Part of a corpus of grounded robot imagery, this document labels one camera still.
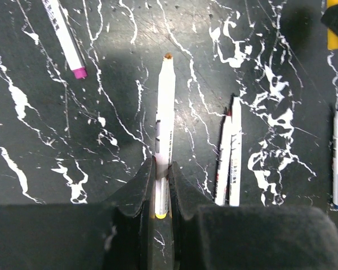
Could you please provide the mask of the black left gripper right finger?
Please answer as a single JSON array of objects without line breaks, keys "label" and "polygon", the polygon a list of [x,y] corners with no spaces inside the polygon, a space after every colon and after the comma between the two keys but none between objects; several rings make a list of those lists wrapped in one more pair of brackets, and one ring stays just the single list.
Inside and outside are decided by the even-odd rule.
[{"label": "black left gripper right finger", "polygon": [[338,269],[338,231],[311,206],[219,206],[169,172],[176,269]]}]

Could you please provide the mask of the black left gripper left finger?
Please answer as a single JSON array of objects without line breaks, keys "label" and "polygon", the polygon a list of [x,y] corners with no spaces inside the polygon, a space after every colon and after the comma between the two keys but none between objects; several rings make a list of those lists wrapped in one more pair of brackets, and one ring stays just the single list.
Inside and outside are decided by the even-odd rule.
[{"label": "black left gripper left finger", "polygon": [[155,159],[90,204],[0,205],[0,269],[151,269]]}]

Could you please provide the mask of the yellow pen cap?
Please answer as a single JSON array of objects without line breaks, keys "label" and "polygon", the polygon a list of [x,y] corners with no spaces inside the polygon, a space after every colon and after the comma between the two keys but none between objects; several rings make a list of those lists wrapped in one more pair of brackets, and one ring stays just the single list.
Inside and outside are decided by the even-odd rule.
[{"label": "yellow pen cap", "polygon": [[[338,0],[326,0],[326,7],[338,5]],[[330,51],[338,49],[338,36],[330,29],[327,31],[327,48]]]}]

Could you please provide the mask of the white pen yellow end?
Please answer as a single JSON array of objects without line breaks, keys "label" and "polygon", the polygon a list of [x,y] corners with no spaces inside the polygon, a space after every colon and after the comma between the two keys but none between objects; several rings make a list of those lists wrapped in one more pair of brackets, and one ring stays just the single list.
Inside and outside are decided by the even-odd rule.
[{"label": "white pen yellow end", "polygon": [[155,119],[155,216],[158,219],[165,218],[168,212],[168,169],[172,163],[175,82],[174,58],[171,53],[166,53],[158,77]]}]

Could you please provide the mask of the white pen purple end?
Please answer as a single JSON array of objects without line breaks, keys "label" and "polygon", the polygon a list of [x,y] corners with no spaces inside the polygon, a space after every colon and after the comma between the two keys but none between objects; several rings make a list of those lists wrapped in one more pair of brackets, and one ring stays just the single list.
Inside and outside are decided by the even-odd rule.
[{"label": "white pen purple end", "polygon": [[87,71],[68,24],[64,18],[59,1],[42,0],[47,16],[53,26],[55,34],[63,50],[65,59],[76,79],[87,77]]}]

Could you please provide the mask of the white pen red end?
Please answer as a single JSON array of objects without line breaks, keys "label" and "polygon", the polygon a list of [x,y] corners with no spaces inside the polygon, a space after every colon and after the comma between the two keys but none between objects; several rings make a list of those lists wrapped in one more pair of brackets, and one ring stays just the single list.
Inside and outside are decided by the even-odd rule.
[{"label": "white pen red end", "polygon": [[216,175],[216,194],[215,203],[225,205],[226,189],[228,185],[228,173],[231,154],[232,142],[232,114],[230,110],[225,115],[220,141],[220,155],[218,160]]}]

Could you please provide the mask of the white pen green end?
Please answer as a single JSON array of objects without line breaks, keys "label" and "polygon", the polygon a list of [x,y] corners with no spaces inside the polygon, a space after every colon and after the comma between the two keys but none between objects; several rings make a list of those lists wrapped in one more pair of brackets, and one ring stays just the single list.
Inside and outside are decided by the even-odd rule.
[{"label": "white pen green end", "polygon": [[229,205],[239,206],[242,165],[242,110],[239,97],[232,103],[232,155],[230,158]]}]

